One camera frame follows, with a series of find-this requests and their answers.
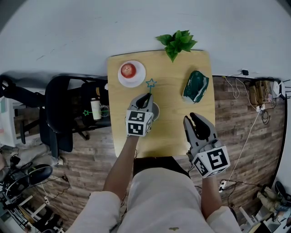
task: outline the blue star sticker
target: blue star sticker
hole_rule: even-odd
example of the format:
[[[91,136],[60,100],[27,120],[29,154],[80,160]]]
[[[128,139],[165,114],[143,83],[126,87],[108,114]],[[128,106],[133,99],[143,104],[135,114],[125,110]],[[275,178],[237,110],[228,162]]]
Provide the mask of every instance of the blue star sticker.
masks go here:
[[[151,80],[146,81],[146,83],[147,83],[147,87],[150,88],[150,92],[151,92],[151,88],[152,88],[152,87],[155,87],[155,84],[156,84],[157,82],[154,81],[154,80],[151,78]]]

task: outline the white plate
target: white plate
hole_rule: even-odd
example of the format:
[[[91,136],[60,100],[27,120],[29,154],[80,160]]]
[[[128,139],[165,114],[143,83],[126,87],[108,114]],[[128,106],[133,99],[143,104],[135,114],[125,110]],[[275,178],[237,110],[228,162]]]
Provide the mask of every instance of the white plate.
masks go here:
[[[130,78],[130,79],[124,78],[122,76],[122,74],[121,74],[121,68],[122,68],[122,66],[124,64],[127,64],[127,63],[133,64],[135,66],[135,68],[136,68],[136,74],[132,78]],[[118,76],[119,82],[123,86],[126,86],[126,87],[136,87],[136,86],[139,86],[140,84],[142,84],[142,82],[145,80],[145,78],[146,78],[146,69],[145,69],[144,65],[141,64],[139,61],[127,61],[127,62],[123,63],[119,67],[117,76]]]

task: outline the white shirt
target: white shirt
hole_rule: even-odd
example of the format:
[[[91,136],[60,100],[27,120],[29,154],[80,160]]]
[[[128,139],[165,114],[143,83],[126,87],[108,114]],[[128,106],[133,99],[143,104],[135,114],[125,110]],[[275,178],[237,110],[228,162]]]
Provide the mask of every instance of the white shirt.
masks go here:
[[[184,174],[164,168],[150,168],[135,175],[121,224],[120,203],[112,192],[93,192],[67,232],[241,233],[228,207],[221,207],[205,220],[193,182]]]

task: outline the sleeve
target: sleeve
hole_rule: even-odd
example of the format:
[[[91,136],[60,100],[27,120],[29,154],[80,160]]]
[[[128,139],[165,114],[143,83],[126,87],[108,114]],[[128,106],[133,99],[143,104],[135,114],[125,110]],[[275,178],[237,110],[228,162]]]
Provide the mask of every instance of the sleeve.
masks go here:
[[[121,201],[112,192],[93,192],[67,233],[108,233],[118,222]]]
[[[214,211],[206,220],[215,233],[241,233],[240,226],[231,210],[222,206]]]

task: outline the black and white marker cube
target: black and white marker cube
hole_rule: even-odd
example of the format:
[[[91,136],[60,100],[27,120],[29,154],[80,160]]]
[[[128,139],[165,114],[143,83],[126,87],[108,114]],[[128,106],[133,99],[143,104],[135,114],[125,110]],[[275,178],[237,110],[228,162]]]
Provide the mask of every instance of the black and white marker cube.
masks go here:
[[[127,135],[145,136],[151,129],[152,119],[152,112],[127,110],[125,118]]]
[[[203,178],[221,173],[230,166],[226,146],[196,154],[193,164]]]

